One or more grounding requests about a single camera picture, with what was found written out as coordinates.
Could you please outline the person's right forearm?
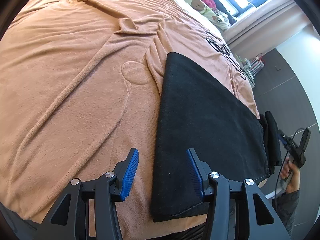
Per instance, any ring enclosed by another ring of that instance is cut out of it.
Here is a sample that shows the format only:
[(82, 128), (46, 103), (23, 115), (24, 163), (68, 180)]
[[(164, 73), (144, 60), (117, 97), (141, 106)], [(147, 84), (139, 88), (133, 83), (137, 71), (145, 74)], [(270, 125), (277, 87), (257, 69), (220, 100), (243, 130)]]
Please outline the person's right forearm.
[(272, 200), (272, 206), (290, 237), (292, 237), (299, 197), (300, 190), (297, 190), (292, 193), (283, 193), (276, 199)]

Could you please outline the person's right hand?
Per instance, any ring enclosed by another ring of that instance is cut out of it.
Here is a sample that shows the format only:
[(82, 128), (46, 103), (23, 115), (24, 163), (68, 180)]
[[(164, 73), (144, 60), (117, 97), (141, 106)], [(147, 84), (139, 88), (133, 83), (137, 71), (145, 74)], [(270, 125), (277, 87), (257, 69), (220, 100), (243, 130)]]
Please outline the person's right hand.
[(287, 180), (285, 192), (294, 193), (300, 189), (300, 169), (289, 159), (285, 158), (284, 165), (281, 168), (280, 177)]

